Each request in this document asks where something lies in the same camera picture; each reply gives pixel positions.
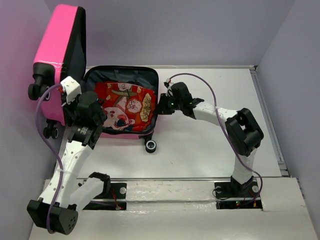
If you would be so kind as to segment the aluminium mounting rail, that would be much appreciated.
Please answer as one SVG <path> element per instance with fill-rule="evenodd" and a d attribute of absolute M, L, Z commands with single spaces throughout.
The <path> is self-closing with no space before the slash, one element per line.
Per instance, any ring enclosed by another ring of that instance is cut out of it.
<path fill-rule="evenodd" d="M 111 177 L 112 181 L 230 181 L 230 177 Z"/>

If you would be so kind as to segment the red cartoon print cloth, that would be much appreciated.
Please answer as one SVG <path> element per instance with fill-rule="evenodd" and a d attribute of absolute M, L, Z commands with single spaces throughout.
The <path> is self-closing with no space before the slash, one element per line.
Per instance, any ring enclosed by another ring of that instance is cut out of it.
<path fill-rule="evenodd" d="M 152 89 L 132 83 L 98 82 L 94 91 L 103 99 L 103 126 L 116 131 L 142 132 L 152 123 L 157 96 Z"/>

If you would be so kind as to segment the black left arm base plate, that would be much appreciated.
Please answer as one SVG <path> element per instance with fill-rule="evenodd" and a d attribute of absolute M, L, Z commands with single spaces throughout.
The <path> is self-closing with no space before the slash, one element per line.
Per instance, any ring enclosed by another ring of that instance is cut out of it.
<path fill-rule="evenodd" d="M 90 211 L 125 211 L 127 209 L 127 183 L 112 182 L 108 193 L 96 196 L 84 210 Z"/>

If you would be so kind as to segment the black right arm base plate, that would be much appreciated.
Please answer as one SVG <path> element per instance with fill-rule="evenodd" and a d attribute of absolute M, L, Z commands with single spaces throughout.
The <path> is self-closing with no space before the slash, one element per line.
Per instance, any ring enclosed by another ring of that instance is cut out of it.
<path fill-rule="evenodd" d="M 216 199 L 216 208 L 218 210 L 262 210 L 261 198 L 257 196 L 259 190 L 260 188 L 256 181 L 253 181 L 248 188 L 240 192 L 232 190 L 229 181 L 218 181 L 214 183 L 212 195 Z"/>

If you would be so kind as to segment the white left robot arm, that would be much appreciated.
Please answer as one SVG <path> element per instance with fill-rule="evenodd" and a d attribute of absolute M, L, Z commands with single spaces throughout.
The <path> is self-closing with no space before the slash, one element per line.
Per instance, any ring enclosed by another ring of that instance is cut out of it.
<path fill-rule="evenodd" d="M 91 173 L 86 182 L 75 189 L 80 170 L 100 138 L 106 116 L 102 102 L 93 91 L 78 95 L 74 112 L 75 120 L 63 156 L 57 158 L 58 167 L 39 198 L 27 205 L 33 223 L 50 234 L 69 235 L 79 212 L 95 197 L 104 198 L 111 191 L 110 176 L 100 172 Z"/>

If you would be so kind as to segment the pink hard-shell suitcase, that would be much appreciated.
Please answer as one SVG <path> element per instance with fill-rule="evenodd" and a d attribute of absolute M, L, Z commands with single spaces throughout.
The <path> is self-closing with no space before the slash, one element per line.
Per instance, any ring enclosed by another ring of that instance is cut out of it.
<path fill-rule="evenodd" d="M 107 81 L 131 83 L 151 89 L 158 104 L 159 76 L 149 67 L 100 65 L 86 68 L 86 11 L 81 6 L 59 4 L 55 7 L 33 61 L 34 82 L 28 86 L 28 97 L 32 101 L 43 98 L 40 105 L 47 125 L 40 129 L 46 139 L 59 136 L 57 124 L 70 126 L 73 122 L 63 103 L 61 81 L 71 76 L 81 92 L 95 92 L 97 83 Z M 102 128 L 106 138 L 143 139 L 145 150 L 155 152 L 156 142 L 152 139 L 157 116 L 155 110 L 151 124 L 144 131 L 125 131 Z"/>

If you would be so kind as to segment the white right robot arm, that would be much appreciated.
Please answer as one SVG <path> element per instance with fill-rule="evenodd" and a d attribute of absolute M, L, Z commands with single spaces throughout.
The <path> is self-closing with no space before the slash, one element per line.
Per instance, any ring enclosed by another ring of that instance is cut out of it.
<path fill-rule="evenodd" d="M 192 97 L 183 82 L 165 82 L 166 92 L 160 95 L 156 113 L 172 115 L 181 111 L 183 115 L 221 127 L 224 136 L 235 154 L 234 169 L 227 190 L 242 196 L 253 182 L 253 163 L 257 148 L 264 133 L 247 108 L 230 110 L 212 105 L 201 98 Z"/>

